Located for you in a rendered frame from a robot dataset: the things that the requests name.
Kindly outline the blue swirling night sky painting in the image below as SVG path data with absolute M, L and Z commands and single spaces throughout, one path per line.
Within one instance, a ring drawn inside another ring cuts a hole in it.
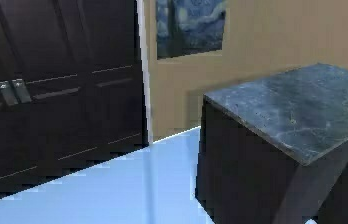
M 157 59 L 222 49 L 226 0 L 156 0 Z

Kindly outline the dark cabinet with marble top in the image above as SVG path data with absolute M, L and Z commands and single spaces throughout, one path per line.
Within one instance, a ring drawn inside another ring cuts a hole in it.
M 348 164 L 348 69 L 316 63 L 203 96 L 195 197 L 214 224 L 305 224 Z

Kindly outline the dark brown double door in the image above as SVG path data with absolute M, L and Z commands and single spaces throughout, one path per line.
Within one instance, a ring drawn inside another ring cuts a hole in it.
M 0 0 L 0 81 L 0 199 L 148 144 L 137 0 Z

